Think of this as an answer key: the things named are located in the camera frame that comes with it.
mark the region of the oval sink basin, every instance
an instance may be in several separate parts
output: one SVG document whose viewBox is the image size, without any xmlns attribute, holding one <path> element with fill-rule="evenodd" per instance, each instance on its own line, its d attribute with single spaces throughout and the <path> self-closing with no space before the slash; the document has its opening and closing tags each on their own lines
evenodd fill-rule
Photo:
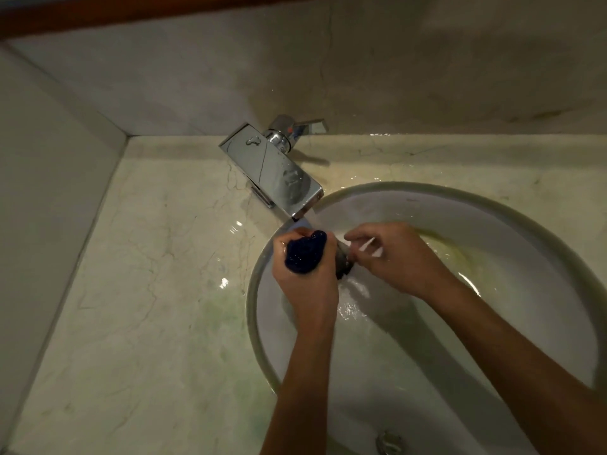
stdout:
<svg viewBox="0 0 607 455">
<path fill-rule="evenodd" d="M 504 319 L 583 383 L 600 384 L 604 290 L 535 222 L 476 195 L 413 183 L 352 187 L 315 210 L 338 238 L 362 222 L 408 221 Z M 297 332 L 271 257 L 270 242 L 251 277 L 247 316 L 255 354 L 276 389 Z M 459 339 L 424 302 L 359 266 L 339 282 L 339 293 L 328 411 L 339 446 L 375 455 L 377 436 L 388 430 L 407 454 L 535 453 Z"/>
</svg>

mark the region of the sink rim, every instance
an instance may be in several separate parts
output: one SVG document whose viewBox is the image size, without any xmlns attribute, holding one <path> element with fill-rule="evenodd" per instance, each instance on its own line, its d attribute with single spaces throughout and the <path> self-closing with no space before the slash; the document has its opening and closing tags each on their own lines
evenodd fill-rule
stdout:
<svg viewBox="0 0 607 455">
<path fill-rule="evenodd" d="M 345 198 L 372 191 L 411 191 L 467 203 L 471 206 L 487 210 L 509 226 L 527 233 L 544 250 L 553 254 L 571 276 L 572 286 L 580 294 L 580 298 L 589 313 L 589 318 L 595 329 L 599 344 L 599 361 L 597 370 L 595 371 L 594 389 L 599 392 L 603 400 L 607 400 L 607 290 L 605 290 L 603 284 L 581 257 L 561 238 L 512 207 L 474 193 L 434 184 L 391 181 L 354 185 L 323 197 L 315 205 L 315 210 L 320 211 Z M 273 254 L 273 239 L 285 233 L 292 225 L 292 220 L 285 221 L 264 246 L 251 272 L 245 300 L 247 329 L 255 359 L 274 393 L 277 393 L 280 387 L 280 380 L 272 369 L 259 336 L 257 327 L 257 291 L 261 282 L 263 269 Z"/>
</svg>

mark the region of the wall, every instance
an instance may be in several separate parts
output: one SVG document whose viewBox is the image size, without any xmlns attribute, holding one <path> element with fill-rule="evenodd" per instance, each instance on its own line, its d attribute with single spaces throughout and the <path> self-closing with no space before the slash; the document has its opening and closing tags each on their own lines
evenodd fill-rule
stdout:
<svg viewBox="0 0 607 455">
<path fill-rule="evenodd" d="M 0 449 L 125 134 L 0 48 Z"/>
<path fill-rule="evenodd" d="M 604 0 L 308 0 L 12 40 L 119 127 L 604 133 Z"/>
</svg>

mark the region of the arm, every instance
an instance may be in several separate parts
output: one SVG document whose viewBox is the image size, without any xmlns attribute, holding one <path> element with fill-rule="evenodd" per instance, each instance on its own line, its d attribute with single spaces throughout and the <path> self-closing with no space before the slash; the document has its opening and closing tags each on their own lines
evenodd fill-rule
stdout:
<svg viewBox="0 0 607 455">
<path fill-rule="evenodd" d="M 287 242 L 308 236 L 296 229 L 274 240 L 273 275 L 293 306 L 297 339 L 278 393 L 261 455 L 324 455 L 333 329 L 337 316 L 337 240 L 328 234 L 318 267 L 296 275 L 285 267 Z"/>
<path fill-rule="evenodd" d="M 447 322 L 539 453 L 607 453 L 607 407 L 594 391 L 457 280 L 412 227 L 364 224 L 345 238 L 352 241 L 355 261 L 401 292 L 422 298 Z M 381 257 L 372 257 L 379 247 Z"/>
</svg>

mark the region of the countertop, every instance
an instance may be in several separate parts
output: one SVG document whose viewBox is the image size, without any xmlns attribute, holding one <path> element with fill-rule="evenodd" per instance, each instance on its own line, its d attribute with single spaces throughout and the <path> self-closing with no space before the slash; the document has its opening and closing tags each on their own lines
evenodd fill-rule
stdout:
<svg viewBox="0 0 607 455">
<path fill-rule="evenodd" d="M 285 218 L 217 145 L 136 137 L 110 184 L 10 448 L 257 453 L 275 403 L 245 294 Z M 326 193 L 402 180 L 513 207 L 607 284 L 607 136 L 314 136 L 291 157 Z"/>
</svg>

